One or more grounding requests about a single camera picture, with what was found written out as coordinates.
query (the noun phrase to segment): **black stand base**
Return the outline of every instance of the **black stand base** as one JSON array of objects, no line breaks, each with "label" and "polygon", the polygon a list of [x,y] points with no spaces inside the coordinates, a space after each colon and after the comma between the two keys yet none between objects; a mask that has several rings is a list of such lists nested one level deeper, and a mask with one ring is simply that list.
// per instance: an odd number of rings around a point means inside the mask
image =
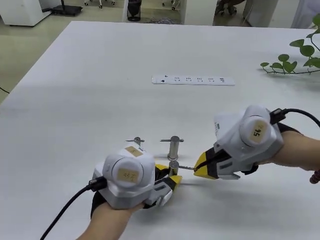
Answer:
[{"label": "black stand base", "polygon": [[63,8],[60,5],[52,8],[51,11],[55,15],[76,16],[81,12],[82,8],[82,6],[64,6]]}]

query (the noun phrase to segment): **screw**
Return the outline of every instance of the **screw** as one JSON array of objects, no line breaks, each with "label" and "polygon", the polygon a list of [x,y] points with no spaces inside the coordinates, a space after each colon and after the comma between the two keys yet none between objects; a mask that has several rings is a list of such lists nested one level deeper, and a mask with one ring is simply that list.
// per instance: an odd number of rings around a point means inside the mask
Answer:
[{"label": "screw", "polygon": [[145,140],[142,140],[140,137],[136,136],[133,140],[126,140],[126,142],[135,142],[139,146],[141,146],[141,143],[144,143]]}]

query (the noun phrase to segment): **black wire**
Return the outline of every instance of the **black wire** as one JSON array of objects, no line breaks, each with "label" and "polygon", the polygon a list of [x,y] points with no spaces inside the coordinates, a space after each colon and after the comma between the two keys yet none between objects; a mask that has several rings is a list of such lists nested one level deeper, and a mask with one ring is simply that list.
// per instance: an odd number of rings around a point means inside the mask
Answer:
[{"label": "black wire", "polygon": [[84,188],[82,188],[80,191],[78,191],[67,203],[66,205],[64,205],[64,207],[61,209],[61,211],[59,212],[59,214],[55,217],[55,219],[52,221],[52,223],[50,224],[50,226],[47,228],[47,230],[45,230],[44,234],[42,235],[42,237],[40,238],[40,240],[44,240],[46,238],[46,236],[48,235],[48,233],[52,230],[52,228],[56,225],[56,223],[59,221],[59,219],[61,218],[61,216],[65,213],[65,211],[68,209],[68,207],[84,192],[88,191],[91,189],[90,185],[85,186]]},{"label": "black wire", "polygon": [[0,87],[0,89],[1,89],[2,91],[4,91],[5,93],[7,93],[7,94],[9,94],[9,93],[10,93],[10,92],[8,92],[8,91],[4,90],[2,87]]},{"label": "black wire", "polygon": [[287,113],[298,113],[298,114],[305,115],[308,118],[312,119],[318,125],[318,127],[320,128],[320,121],[315,116],[313,116],[311,113],[309,113],[307,111],[303,111],[303,110],[296,109],[296,108],[285,108],[285,109],[283,109],[283,113],[284,114],[287,114]]}]

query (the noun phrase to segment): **power strip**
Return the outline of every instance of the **power strip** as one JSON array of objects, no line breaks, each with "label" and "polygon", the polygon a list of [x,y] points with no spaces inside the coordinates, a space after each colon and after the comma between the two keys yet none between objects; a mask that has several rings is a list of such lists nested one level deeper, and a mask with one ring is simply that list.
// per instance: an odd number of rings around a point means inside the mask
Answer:
[{"label": "power strip", "polygon": [[187,85],[215,85],[215,86],[234,86],[232,78],[219,76],[174,76],[174,75],[155,75],[152,76],[153,84],[187,84]]}]

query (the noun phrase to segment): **white cabinet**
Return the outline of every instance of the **white cabinet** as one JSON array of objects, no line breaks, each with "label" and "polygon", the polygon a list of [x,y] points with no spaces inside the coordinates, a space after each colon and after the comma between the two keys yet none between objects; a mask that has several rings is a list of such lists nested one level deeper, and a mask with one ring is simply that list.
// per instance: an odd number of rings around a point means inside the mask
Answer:
[{"label": "white cabinet", "polygon": [[4,24],[34,26],[47,17],[50,12],[42,8],[53,8],[61,4],[60,0],[0,0],[0,15]]}]

